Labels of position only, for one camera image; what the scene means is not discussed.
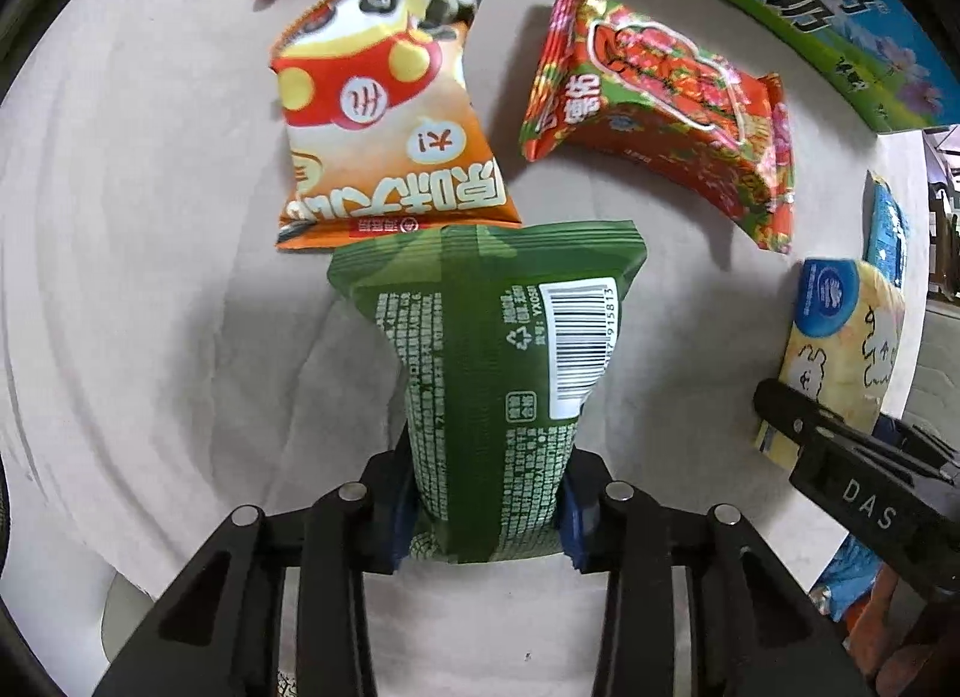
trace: snack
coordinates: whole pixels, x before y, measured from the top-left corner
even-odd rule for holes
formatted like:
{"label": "snack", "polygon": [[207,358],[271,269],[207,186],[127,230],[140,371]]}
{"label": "snack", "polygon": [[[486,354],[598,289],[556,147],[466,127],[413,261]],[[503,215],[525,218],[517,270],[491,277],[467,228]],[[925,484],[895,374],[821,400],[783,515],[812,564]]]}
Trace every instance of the snack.
{"label": "snack", "polygon": [[424,509],[413,555],[560,550],[553,517],[580,408],[645,260],[631,222],[448,226],[334,253],[330,283],[383,329],[409,372]]}
{"label": "snack", "polygon": [[755,79],[608,0],[556,0],[520,132],[529,161],[563,140],[642,161],[785,253],[793,161],[776,74]]}
{"label": "snack", "polygon": [[[902,326],[904,296],[880,270],[864,261],[808,258],[779,378],[871,433]],[[797,462],[796,443],[766,421],[757,447],[784,469]]]}
{"label": "snack", "polygon": [[874,185],[874,213],[870,223],[870,243],[866,260],[898,288],[904,286],[906,270],[906,219],[887,185],[870,172]]}
{"label": "snack", "polygon": [[520,225],[464,86],[480,0],[323,0],[272,50],[296,188],[277,246]]}

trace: blue circular logo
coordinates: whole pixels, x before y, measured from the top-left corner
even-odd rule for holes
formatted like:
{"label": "blue circular logo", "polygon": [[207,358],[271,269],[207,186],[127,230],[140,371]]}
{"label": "blue circular logo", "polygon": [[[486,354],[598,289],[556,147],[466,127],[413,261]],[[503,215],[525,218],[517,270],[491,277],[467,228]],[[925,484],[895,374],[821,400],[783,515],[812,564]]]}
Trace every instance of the blue circular logo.
{"label": "blue circular logo", "polygon": [[821,315],[832,318],[843,306],[843,281],[833,267],[824,267],[817,277],[817,301]]}
{"label": "blue circular logo", "polygon": [[808,258],[793,320],[808,337],[829,337],[850,320],[860,296],[856,261]]}

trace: white table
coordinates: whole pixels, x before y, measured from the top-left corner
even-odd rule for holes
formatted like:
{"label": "white table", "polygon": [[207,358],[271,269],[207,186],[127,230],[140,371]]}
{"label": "white table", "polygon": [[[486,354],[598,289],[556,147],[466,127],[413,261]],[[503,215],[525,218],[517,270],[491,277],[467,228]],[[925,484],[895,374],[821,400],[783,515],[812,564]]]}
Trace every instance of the white table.
{"label": "white table", "polygon": [[[0,449],[155,595],[234,505],[308,505],[400,428],[398,364],[326,284],[328,257],[272,249],[290,164],[267,50],[313,1],[73,0],[0,108]],[[578,443],[662,503],[739,505],[810,585],[844,533],[752,448],[751,394],[779,368],[799,262],[862,255],[872,166],[911,224],[885,406],[901,412],[928,270],[920,135],[877,139],[721,0],[624,0],[744,70],[784,77],[795,246],[761,251],[699,196],[627,161],[572,145],[522,161],[552,1],[485,0],[466,72],[525,222],[632,219],[649,246]],[[381,690],[587,693],[602,600],[602,578],[563,557],[407,564],[368,582]]]}

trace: white label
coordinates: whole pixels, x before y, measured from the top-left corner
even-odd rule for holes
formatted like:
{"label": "white label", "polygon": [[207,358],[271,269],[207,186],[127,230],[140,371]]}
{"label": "white label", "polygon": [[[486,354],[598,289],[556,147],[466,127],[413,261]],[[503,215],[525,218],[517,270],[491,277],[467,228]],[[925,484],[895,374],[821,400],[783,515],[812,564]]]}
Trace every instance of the white label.
{"label": "white label", "polygon": [[407,139],[407,157],[429,166],[459,158],[467,147],[467,132],[452,120],[427,120]]}
{"label": "white label", "polygon": [[340,91],[340,108],[348,119],[359,125],[376,122],[388,106],[386,89],[368,76],[350,78]]}
{"label": "white label", "polygon": [[550,418],[575,418],[616,346],[616,281],[594,277],[544,283],[539,290],[550,351]]}

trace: barcode label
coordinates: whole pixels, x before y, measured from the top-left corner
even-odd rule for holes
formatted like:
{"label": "barcode label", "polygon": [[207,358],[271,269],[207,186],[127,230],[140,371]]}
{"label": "barcode label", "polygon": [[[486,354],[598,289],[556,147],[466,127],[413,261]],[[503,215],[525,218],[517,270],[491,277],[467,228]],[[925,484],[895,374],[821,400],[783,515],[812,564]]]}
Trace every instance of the barcode label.
{"label": "barcode label", "polygon": [[616,345],[616,281],[594,277],[544,283],[539,290],[550,351],[550,418],[575,418]]}

